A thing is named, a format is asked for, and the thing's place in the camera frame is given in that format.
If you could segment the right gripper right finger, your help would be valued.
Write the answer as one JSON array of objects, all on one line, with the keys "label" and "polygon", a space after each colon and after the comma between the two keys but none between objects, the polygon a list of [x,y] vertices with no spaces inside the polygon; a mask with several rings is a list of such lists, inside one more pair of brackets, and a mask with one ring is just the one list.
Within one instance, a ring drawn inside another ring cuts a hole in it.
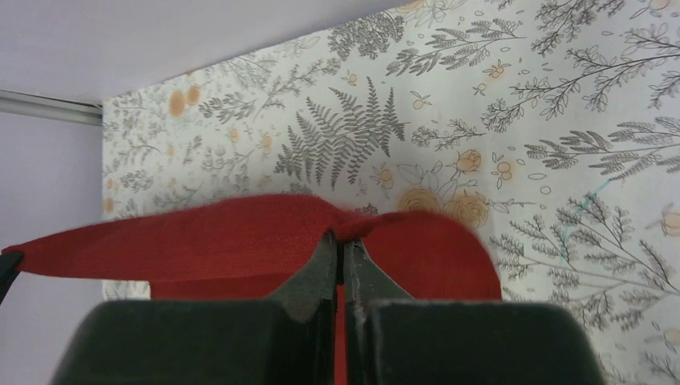
[{"label": "right gripper right finger", "polygon": [[558,306],[420,301],[343,250],[349,384],[603,384],[584,331]]}]

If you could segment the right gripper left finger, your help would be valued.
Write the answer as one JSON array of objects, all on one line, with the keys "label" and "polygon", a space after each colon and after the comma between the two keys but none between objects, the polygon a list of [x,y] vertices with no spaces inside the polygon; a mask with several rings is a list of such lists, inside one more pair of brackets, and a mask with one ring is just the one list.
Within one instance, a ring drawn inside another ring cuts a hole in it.
[{"label": "right gripper left finger", "polygon": [[105,302],[83,320],[55,384],[331,384],[337,242],[258,300]]}]

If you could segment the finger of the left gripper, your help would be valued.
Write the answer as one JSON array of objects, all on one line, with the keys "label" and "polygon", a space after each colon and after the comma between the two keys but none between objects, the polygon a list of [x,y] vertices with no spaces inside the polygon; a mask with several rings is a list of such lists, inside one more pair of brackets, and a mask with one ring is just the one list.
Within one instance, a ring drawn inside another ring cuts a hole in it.
[{"label": "finger of the left gripper", "polygon": [[0,302],[3,302],[14,280],[19,275],[18,266],[24,254],[20,251],[11,251],[1,255],[1,278],[0,278]]}]

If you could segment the dark red cloth napkin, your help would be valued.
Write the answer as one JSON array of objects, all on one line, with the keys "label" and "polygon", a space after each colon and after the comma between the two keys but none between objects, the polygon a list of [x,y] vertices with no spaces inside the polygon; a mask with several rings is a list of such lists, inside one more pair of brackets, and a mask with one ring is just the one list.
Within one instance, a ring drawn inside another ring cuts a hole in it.
[{"label": "dark red cloth napkin", "polygon": [[426,210],[367,216],[305,195],[262,195],[89,225],[11,246],[19,273],[142,280],[151,300],[258,300],[311,258],[326,233],[337,242],[335,384],[346,381],[343,250],[370,258],[420,301],[498,302],[492,259],[465,225]]}]

